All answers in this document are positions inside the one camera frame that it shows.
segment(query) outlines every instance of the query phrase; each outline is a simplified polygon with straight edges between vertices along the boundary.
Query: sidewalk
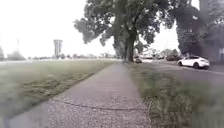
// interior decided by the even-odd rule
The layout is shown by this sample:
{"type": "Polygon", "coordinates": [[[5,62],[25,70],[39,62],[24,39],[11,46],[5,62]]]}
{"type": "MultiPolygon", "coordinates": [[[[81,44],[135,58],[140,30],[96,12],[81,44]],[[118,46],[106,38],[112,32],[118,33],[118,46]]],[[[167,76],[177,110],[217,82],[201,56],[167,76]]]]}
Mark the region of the sidewalk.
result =
{"type": "Polygon", "coordinates": [[[127,69],[114,64],[10,121],[9,128],[147,128],[127,69]]]}

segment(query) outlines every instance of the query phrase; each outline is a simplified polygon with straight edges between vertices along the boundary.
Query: sky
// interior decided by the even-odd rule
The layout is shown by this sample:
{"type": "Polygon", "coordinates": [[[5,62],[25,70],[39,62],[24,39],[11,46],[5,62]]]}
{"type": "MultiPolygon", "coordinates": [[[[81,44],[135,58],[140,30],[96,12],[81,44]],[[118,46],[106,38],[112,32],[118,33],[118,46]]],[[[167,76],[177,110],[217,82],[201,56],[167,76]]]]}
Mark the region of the sky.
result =
{"type": "MultiPolygon", "coordinates": [[[[83,16],[84,6],[85,0],[0,0],[0,45],[4,53],[19,49],[25,57],[52,56],[53,40],[61,39],[65,54],[115,54],[113,40],[105,47],[98,39],[83,43],[73,21],[83,16]]],[[[178,49],[176,28],[162,28],[151,47],[178,49]]]]}

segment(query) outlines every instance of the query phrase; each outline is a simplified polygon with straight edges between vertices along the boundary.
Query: parked car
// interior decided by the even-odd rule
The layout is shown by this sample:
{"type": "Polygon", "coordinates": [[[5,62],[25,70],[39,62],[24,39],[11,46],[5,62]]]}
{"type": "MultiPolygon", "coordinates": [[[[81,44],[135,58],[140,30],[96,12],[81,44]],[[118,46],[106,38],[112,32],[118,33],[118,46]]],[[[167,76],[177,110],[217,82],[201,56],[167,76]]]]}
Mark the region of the parked car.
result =
{"type": "Polygon", "coordinates": [[[140,59],[140,57],[134,57],[134,62],[139,64],[139,63],[142,63],[142,60],[140,59]]]}
{"type": "Polygon", "coordinates": [[[190,57],[185,57],[184,59],[179,60],[178,65],[193,67],[195,69],[199,69],[199,68],[208,69],[210,67],[210,62],[209,60],[199,56],[190,56],[190,57]]]}

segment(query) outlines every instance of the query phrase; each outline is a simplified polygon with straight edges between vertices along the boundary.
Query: distant tree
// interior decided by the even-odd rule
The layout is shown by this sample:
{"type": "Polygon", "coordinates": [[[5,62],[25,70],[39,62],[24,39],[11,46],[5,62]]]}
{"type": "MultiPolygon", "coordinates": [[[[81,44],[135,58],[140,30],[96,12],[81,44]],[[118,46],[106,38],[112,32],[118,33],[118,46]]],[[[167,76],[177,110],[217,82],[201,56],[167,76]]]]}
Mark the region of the distant tree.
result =
{"type": "Polygon", "coordinates": [[[71,58],[72,58],[70,55],[67,55],[66,57],[67,57],[67,58],[69,58],[69,59],[71,59],[71,58]]]}
{"type": "Polygon", "coordinates": [[[2,47],[0,46],[0,61],[3,61],[4,59],[5,59],[4,53],[3,53],[2,47]]]}
{"type": "Polygon", "coordinates": [[[171,49],[165,49],[161,52],[161,54],[165,57],[169,56],[170,54],[172,54],[172,50],[171,49]]]}
{"type": "Polygon", "coordinates": [[[172,50],[171,54],[166,57],[167,61],[178,61],[180,59],[176,49],[172,50]]]}
{"type": "Polygon", "coordinates": [[[59,58],[60,58],[60,59],[65,59],[65,54],[60,54],[60,55],[59,55],[59,58]]]}
{"type": "Polygon", "coordinates": [[[78,58],[78,55],[77,54],[73,54],[72,57],[75,59],[75,58],[78,58]]]}
{"type": "Polygon", "coordinates": [[[14,61],[20,61],[20,60],[25,60],[25,57],[23,57],[19,51],[14,51],[13,53],[8,54],[7,59],[14,60],[14,61]]]}

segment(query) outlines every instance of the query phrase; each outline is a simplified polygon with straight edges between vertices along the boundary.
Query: green lawn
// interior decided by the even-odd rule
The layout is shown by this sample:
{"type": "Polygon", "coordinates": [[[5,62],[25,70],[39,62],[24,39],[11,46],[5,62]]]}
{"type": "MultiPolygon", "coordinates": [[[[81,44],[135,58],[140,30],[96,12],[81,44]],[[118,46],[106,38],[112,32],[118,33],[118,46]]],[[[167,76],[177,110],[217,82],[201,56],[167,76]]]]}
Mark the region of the green lawn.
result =
{"type": "Polygon", "coordinates": [[[15,116],[112,63],[77,60],[0,65],[0,116],[15,116]]]}
{"type": "Polygon", "coordinates": [[[149,64],[133,64],[127,67],[131,70],[148,107],[152,128],[224,126],[223,104],[216,104],[218,97],[209,92],[209,85],[200,81],[177,80],[170,74],[155,71],[149,64]]]}

